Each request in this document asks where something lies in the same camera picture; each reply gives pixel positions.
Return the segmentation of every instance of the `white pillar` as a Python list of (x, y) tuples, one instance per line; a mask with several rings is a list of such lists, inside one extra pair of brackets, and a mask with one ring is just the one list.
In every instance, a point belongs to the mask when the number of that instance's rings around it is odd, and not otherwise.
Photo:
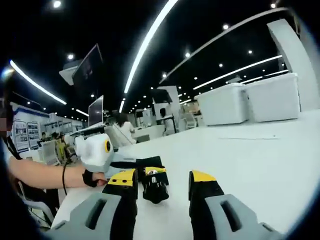
[(316, 75), (295, 31), (285, 19), (270, 22), (267, 26), (287, 68), (298, 75), (301, 111), (320, 108)]

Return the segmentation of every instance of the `human arm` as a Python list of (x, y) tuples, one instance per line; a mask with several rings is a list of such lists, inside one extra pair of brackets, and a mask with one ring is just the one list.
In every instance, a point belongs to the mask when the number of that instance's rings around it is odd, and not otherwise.
[[(27, 159), (17, 160), (11, 156), (8, 163), (9, 171), (25, 184), (39, 189), (60, 189), (62, 183), (62, 166), (48, 166)], [(82, 165), (67, 166), (64, 172), (64, 183), (66, 188), (86, 187), (82, 174), (85, 168)], [(104, 174), (93, 173), (92, 180), (97, 182), (97, 186), (106, 183)]]

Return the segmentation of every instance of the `poster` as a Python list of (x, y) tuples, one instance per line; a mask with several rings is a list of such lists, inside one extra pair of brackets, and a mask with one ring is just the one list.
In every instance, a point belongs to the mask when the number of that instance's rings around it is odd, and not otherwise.
[(28, 122), (27, 123), (27, 130), (28, 130), (28, 139), (30, 143), (30, 148), (37, 148), (38, 143), (37, 141), (40, 140), (40, 133), (39, 127), (37, 122)]
[(13, 135), (15, 147), (18, 152), (29, 149), (27, 124), (24, 121), (15, 120), (13, 122)]

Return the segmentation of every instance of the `white box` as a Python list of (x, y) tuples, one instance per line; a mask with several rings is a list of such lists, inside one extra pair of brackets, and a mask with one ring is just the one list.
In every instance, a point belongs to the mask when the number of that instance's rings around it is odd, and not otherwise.
[(237, 124), (248, 119), (244, 85), (231, 83), (194, 97), (203, 122), (208, 125)]
[(257, 122), (297, 119), (300, 112), (298, 75), (287, 73), (246, 85)]

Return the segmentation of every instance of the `yellow circle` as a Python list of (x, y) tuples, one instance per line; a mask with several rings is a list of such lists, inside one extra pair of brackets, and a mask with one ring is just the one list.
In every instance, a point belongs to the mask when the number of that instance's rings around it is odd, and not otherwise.
[(104, 141), (104, 149), (105, 149), (105, 152), (106, 153), (109, 153), (110, 152), (110, 142), (108, 140), (105, 140)]

